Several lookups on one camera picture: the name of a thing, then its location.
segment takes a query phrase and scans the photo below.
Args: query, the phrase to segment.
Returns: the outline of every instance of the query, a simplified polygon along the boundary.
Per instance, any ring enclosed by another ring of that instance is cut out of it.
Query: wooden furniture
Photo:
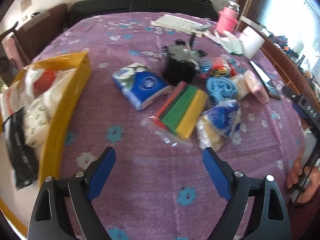
[[[56,5],[36,15],[19,29],[17,23],[10,30],[0,35],[0,41],[9,33],[13,34],[3,40],[5,53],[14,59],[21,70],[63,31],[68,9],[66,4]]]
[[[240,16],[247,17],[250,20],[257,22],[257,16],[268,0],[236,0],[236,2],[240,5]],[[240,22],[238,30],[242,32],[247,26],[248,25],[245,22]],[[308,80],[280,48],[276,47],[266,36],[261,36],[265,40],[261,51],[274,65],[283,78],[285,85],[297,94],[304,94],[309,102],[320,111],[320,104],[317,102]]]
[[[308,80],[280,48],[276,47],[269,38],[265,36],[263,38],[265,39],[265,43],[261,51],[276,68],[283,78],[285,85],[297,94],[304,94],[309,102],[313,103],[314,107],[320,111],[320,104],[317,102]]]

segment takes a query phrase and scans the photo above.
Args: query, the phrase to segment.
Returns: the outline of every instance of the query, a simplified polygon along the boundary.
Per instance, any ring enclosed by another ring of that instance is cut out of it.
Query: bed
[[[87,51],[92,76],[74,111],[60,167],[60,177],[72,176],[96,160],[107,146],[116,150],[116,164],[93,206],[113,240],[207,239],[226,206],[205,170],[196,133],[191,151],[172,147],[140,125],[164,102],[159,99],[138,112],[114,85],[111,74],[142,62],[161,75],[160,50],[188,34],[150,26],[164,13],[117,13],[83,19],[48,45],[33,61]],[[176,14],[201,24],[210,21]],[[194,48],[211,57],[226,52],[207,38],[196,38]],[[238,67],[248,60],[233,56]],[[260,63],[281,88],[284,83],[259,51]],[[263,106],[253,95],[241,102],[241,129],[218,152],[234,170],[263,178],[272,174],[288,200],[285,179],[304,137],[290,100],[270,99]],[[244,233],[250,215],[244,212],[236,237]],[[76,236],[81,230],[70,213]]]

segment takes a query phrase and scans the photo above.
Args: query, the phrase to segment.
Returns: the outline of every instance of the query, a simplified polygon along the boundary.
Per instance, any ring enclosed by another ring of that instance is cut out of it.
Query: wooden shelf
[[[261,51],[270,60],[280,76],[284,79],[286,86],[291,88],[297,94],[304,94],[311,104],[320,111],[320,104],[317,102],[308,80],[301,74],[296,65],[276,47],[266,36]]]

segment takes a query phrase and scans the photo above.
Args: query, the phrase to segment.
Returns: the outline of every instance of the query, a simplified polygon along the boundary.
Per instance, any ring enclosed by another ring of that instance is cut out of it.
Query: blue tissue package
[[[171,92],[171,86],[152,73],[144,64],[133,63],[112,74],[112,78],[136,110],[151,105],[160,95]]]

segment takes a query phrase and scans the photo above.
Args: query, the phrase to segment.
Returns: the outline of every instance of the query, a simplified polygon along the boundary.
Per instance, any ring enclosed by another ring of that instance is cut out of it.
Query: paper
[[[156,21],[151,21],[151,25],[168,29],[174,29],[189,34],[195,33],[197,37],[202,38],[202,32],[194,30],[193,27],[199,27],[203,24],[199,24],[197,22],[180,18],[174,15],[165,14]]]

